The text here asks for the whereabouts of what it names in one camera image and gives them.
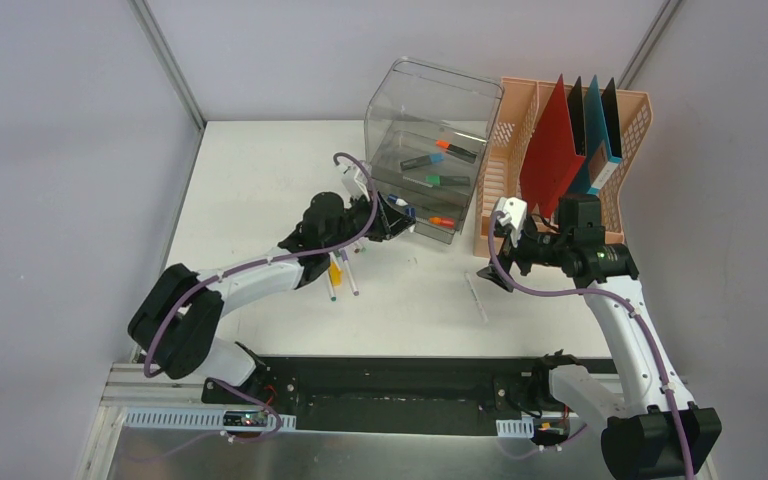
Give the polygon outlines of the small red-orange marker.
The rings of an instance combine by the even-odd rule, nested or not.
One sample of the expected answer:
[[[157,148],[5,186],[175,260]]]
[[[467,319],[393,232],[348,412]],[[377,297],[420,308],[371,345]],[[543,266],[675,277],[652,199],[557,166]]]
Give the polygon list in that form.
[[[440,228],[454,229],[456,227],[456,221],[448,217],[429,217],[428,222]]]

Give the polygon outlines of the blue black marker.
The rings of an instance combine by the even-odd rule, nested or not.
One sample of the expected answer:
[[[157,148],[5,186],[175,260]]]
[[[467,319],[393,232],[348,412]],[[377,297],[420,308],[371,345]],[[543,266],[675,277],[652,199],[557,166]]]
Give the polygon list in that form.
[[[419,168],[425,168],[441,163],[444,160],[442,153],[433,153],[422,155],[407,160],[402,160],[399,163],[400,170],[402,172],[411,171]]]

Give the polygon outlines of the orange highlighter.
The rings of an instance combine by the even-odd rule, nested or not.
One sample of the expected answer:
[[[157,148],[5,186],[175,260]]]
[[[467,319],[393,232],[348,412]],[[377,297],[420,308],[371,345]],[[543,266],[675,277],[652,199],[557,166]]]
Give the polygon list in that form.
[[[477,154],[475,152],[472,152],[468,149],[452,144],[451,142],[438,140],[435,142],[435,145],[441,148],[443,151],[447,152],[448,154],[456,158],[459,158],[467,163],[474,164],[477,160]]]

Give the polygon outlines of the teal marker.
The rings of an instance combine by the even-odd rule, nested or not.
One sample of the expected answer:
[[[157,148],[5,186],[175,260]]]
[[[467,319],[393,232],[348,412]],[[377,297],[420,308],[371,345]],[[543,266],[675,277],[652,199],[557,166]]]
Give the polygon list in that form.
[[[334,287],[334,285],[333,285],[333,283],[332,283],[332,281],[330,279],[330,275],[328,275],[328,274],[325,275],[325,283],[326,283],[326,287],[328,289],[328,296],[329,296],[330,301],[331,302],[336,302],[337,297],[336,297],[335,287]]]

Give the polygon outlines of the small blue cap bottle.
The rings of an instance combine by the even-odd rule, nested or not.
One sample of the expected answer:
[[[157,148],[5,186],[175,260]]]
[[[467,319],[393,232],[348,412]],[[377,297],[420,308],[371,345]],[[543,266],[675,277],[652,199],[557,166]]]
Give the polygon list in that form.
[[[392,202],[392,203],[394,203],[395,205],[397,205],[397,206],[401,206],[401,207],[403,207],[403,206],[407,206],[407,205],[408,205],[408,202],[407,202],[407,201],[405,201],[404,199],[402,199],[401,197],[398,197],[398,196],[396,196],[396,195],[392,195],[392,194],[390,194],[390,195],[388,195],[388,196],[387,196],[387,199],[388,199],[390,202]]]

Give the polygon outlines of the green highlighter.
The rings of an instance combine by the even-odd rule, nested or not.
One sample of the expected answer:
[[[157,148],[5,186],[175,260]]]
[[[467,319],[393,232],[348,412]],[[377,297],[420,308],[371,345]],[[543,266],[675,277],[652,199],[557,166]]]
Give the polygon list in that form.
[[[425,177],[425,181],[430,185],[440,187],[469,187],[472,185],[468,176],[429,175]]]

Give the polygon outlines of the teal notebook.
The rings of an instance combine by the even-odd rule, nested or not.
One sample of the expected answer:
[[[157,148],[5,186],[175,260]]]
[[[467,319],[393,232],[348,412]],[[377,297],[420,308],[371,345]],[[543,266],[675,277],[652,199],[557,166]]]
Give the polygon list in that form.
[[[605,87],[593,76],[583,98],[585,160],[568,193],[597,195],[623,160],[617,90],[611,78]]]

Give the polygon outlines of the red folder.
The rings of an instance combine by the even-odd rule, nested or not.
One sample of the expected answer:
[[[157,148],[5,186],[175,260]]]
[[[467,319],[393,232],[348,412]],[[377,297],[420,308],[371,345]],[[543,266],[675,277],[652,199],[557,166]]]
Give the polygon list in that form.
[[[520,171],[522,198],[550,218],[585,160],[582,82],[567,88],[559,78],[529,140]]]

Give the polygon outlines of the clear grey drawer box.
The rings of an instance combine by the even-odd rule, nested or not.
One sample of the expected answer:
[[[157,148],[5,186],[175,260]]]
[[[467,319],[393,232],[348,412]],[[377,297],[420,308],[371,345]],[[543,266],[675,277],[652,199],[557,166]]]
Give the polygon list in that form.
[[[411,57],[396,60],[368,103],[364,118],[366,157],[376,187],[416,210],[417,233],[449,244],[464,228],[504,93],[498,77],[487,77]],[[474,164],[435,145],[451,142],[477,154]],[[436,165],[402,172],[399,163],[442,153]],[[469,187],[428,184],[429,175],[468,176]],[[454,229],[429,217],[448,217]]]

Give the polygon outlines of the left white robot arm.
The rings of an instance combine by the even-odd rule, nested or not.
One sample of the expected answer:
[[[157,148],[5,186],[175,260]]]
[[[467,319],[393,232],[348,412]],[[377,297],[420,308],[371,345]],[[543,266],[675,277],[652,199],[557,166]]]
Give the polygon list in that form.
[[[337,250],[366,238],[391,240],[416,219],[377,194],[349,202],[315,195],[295,229],[264,256],[219,269],[167,268],[132,317],[127,331],[150,365],[170,379],[191,374],[226,383],[241,404],[257,402],[262,361],[240,343],[218,337],[220,320],[266,296],[300,289],[325,274]]]

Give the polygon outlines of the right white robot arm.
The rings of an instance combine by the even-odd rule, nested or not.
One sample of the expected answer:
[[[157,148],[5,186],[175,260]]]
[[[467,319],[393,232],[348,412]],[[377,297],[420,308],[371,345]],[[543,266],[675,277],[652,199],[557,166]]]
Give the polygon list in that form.
[[[627,246],[610,243],[600,199],[568,194],[557,222],[537,225],[519,198],[500,198],[489,220],[490,260],[478,275],[508,292],[581,297],[609,348],[622,393],[616,395],[572,355],[541,358],[526,382],[526,407],[557,405],[599,437],[615,479],[699,473],[722,432],[718,413],[699,406],[672,365],[650,319]]]

